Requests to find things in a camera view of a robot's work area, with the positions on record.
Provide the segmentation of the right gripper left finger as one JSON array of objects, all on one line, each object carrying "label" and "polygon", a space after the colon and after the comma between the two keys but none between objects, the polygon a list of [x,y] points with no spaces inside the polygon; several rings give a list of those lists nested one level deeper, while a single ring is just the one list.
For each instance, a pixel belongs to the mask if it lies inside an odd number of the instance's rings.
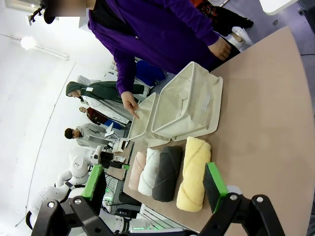
[{"label": "right gripper left finger", "polygon": [[105,188],[103,167],[95,165],[81,195],[62,204],[52,198],[42,203],[31,236],[68,236],[77,227],[83,228],[87,236],[114,236],[99,217]]}]

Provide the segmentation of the yellow towel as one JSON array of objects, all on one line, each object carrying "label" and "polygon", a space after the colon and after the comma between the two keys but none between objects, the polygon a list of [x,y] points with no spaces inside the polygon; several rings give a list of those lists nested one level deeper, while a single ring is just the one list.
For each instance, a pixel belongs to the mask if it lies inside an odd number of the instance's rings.
[{"label": "yellow towel", "polygon": [[187,137],[177,208],[197,212],[203,207],[205,165],[211,161],[211,146],[204,140]]}]

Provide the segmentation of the white towel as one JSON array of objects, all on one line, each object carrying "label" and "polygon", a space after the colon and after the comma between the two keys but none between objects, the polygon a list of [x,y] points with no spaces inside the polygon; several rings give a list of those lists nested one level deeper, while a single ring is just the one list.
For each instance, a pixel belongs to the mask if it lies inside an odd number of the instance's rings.
[{"label": "white towel", "polygon": [[138,192],[145,196],[152,196],[155,186],[160,160],[160,151],[147,148],[146,165],[140,175]]}]

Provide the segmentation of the dark grey towel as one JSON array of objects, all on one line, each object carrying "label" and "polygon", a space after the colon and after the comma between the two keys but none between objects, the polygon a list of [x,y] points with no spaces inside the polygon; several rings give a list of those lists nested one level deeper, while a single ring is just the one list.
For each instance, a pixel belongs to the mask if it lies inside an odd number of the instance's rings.
[{"label": "dark grey towel", "polygon": [[181,146],[166,146],[162,149],[152,197],[159,202],[171,202],[174,199],[177,179],[183,158]]}]

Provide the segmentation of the person's left forearm purple sleeve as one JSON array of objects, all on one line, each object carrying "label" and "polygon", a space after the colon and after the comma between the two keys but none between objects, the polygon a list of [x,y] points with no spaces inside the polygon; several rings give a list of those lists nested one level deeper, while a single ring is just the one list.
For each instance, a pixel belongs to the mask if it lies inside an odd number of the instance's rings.
[{"label": "person's left forearm purple sleeve", "polygon": [[207,46],[217,42],[219,35],[214,32],[212,21],[197,10],[191,2],[182,20],[189,26],[198,39],[201,39]]}]

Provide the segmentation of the person's right hand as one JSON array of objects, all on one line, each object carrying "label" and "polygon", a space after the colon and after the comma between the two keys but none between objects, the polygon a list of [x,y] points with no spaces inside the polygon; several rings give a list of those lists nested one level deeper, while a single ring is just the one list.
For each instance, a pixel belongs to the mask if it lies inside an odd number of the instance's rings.
[{"label": "person's right hand", "polygon": [[121,98],[124,108],[135,118],[139,119],[139,116],[135,112],[138,109],[138,103],[135,101],[133,94],[129,91],[125,91],[121,94]]}]

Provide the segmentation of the brown side table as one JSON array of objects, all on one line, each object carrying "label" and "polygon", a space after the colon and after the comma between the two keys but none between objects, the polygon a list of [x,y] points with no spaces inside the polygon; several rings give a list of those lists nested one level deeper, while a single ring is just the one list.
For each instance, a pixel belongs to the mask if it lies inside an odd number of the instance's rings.
[{"label": "brown side table", "polygon": [[[126,159],[125,159],[124,163],[130,164],[130,159],[131,159],[133,147],[134,147],[134,142],[130,141],[123,152],[116,152],[114,154],[114,156],[118,155],[121,157],[125,157]],[[125,169],[117,169],[114,167],[109,167],[107,170],[107,175],[112,176],[117,180],[123,181],[126,177],[126,172],[127,172],[127,170],[125,170]]]}]

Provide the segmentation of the white desktop device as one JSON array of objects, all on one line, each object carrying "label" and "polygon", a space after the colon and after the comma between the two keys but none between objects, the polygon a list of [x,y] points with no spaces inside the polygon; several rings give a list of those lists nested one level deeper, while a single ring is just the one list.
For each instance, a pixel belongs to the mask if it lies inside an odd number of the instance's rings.
[{"label": "white desktop device", "polygon": [[128,146],[129,140],[127,139],[119,139],[114,142],[112,151],[113,152],[123,152],[125,148]]}]

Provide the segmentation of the grey laptop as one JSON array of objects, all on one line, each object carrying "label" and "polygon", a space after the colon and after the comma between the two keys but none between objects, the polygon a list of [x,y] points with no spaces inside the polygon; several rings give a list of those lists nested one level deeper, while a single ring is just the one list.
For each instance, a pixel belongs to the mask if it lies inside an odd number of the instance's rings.
[{"label": "grey laptop", "polygon": [[91,148],[97,148],[98,146],[102,146],[104,148],[110,143],[110,141],[105,140],[104,138],[90,135],[88,137],[88,143],[89,147]]}]

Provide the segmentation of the black controller box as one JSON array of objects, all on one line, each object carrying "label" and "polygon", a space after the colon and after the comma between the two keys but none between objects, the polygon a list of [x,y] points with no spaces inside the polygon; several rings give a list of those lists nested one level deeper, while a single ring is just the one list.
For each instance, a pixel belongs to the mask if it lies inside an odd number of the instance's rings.
[{"label": "black controller box", "polygon": [[116,205],[115,215],[126,218],[136,218],[140,212],[142,204],[133,197],[122,192],[119,195]]}]

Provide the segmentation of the cream fabric basket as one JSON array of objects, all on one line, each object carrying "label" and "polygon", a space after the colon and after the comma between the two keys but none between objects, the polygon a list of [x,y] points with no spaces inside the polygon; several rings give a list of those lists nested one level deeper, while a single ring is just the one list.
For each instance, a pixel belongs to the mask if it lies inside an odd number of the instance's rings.
[{"label": "cream fabric basket", "polygon": [[136,117],[133,118],[128,139],[133,142],[139,142],[148,148],[164,145],[170,142],[170,139],[152,132],[152,124],[159,99],[158,93],[152,93],[138,106]]},{"label": "cream fabric basket", "polygon": [[181,141],[214,133],[219,125],[223,78],[190,62],[159,94],[152,132]]}]

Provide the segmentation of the white coat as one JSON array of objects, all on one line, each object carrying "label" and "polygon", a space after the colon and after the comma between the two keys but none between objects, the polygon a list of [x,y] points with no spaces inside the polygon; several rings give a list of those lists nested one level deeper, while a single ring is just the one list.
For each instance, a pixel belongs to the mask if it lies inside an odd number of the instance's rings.
[{"label": "white coat", "polygon": [[124,106],[119,102],[110,100],[97,100],[95,98],[82,95],[80,100],[82,104],[89,105],[91,108],[122,125],[126,125],[133,119],[132,115],[127,110],[125,110]]}]

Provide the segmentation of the person in purple hoodie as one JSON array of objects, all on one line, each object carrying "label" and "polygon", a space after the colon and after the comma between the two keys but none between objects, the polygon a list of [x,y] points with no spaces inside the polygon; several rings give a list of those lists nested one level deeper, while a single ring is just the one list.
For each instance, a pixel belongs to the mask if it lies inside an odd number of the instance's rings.
[{"label": "person in purple hoodie", "polygon": [[212,71],[238,55],[239,50],[224,39],[232,48],[230,56],[226,60],[214,56],[182,20],[191,6],[189,2],[47,0],[44,19],[50,24],[55,17],[88,15],[89,29],[112,55],[120,50],[172,74],[192,61]]}]

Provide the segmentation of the bystander in dark clothes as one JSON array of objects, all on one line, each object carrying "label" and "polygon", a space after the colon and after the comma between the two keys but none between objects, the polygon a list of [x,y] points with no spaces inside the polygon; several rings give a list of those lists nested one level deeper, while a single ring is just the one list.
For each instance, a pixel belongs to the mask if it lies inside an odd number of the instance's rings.
[{"label": "bystander in dark clothes", "polygon": [[231,35],[237,42],[242,39],[232,31],[233,27],[251,28],[253,21],[224,7],[214,6],[208,0],[191,0],[192,4],[207,18],[211,19],[214,31],[227,37]]}]

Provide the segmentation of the white table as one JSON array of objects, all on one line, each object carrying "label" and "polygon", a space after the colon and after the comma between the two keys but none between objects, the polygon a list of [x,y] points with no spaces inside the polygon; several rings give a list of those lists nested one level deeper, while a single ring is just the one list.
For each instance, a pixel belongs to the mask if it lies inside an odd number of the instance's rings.
[{"label": "white table", "polygon": [[262,10],[267,15],[275,15],[298,0],[259,0]]}]

